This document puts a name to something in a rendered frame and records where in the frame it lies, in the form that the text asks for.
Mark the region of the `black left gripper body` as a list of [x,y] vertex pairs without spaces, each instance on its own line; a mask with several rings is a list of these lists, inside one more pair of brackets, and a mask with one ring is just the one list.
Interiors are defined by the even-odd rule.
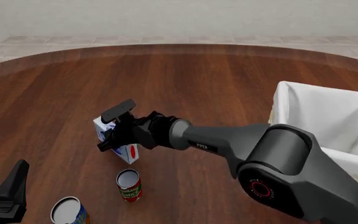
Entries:
[[9,208],[0,208],[0,224],[21,223],[27,210],[26,207],[9,205]]

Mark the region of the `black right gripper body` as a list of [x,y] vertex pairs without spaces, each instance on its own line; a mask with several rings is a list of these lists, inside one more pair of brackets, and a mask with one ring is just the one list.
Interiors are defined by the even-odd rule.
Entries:
[[101,152],[109,149],[117,149],[125,145],[139,143],[135,139],[133,128],[137,119],[132,113],[123,113],[119,116],[104,113],[101,115],[101,122],[108,124],[113,122],[115,127],[103,133],[104,139],[98,143],[97,147]]

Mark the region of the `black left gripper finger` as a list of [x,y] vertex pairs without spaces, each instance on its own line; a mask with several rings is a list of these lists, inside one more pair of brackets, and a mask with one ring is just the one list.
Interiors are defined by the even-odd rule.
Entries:
[[23,159],[18,160],[0,185],[0,202],[12,202],[22,207],[27,205],[25,190],[28,172],[29,164]]

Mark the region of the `white cream cheese box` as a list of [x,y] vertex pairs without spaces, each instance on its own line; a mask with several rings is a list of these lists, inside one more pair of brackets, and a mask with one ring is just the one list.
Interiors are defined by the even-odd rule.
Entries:
[[[110,122],[108,124],[102,123],[101,117],[95,118],[93,120],[93,123],[100,142],[103,142],[106,139],[104,135],[105,132],[113,130],[116,126],[113,122]],[[111,149],[111,151],[128,164],[133,164],[139,158],[138,148],[136,144],[125,145],[117,149]]]

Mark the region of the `wicker basket with white lining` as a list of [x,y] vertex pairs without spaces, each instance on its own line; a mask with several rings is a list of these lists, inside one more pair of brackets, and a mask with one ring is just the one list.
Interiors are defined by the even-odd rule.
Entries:
[[272,123],[311,133],[322,151],[358,183],[358,92],[280,82]]

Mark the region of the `red tomato sauce can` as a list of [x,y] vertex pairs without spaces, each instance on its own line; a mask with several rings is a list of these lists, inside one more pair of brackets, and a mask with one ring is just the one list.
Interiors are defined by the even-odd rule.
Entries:
[[142,183],[139,173],[134,169],[124,169],[116,177],[116,184],[122,199],[128,203],[142,196]]

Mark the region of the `blue and yellow can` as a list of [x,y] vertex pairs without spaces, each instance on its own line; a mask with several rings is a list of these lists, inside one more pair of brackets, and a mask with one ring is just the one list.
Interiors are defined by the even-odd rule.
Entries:
[[76,197],[60,199],[50,212],[53,224],[91,224],[90,216]]

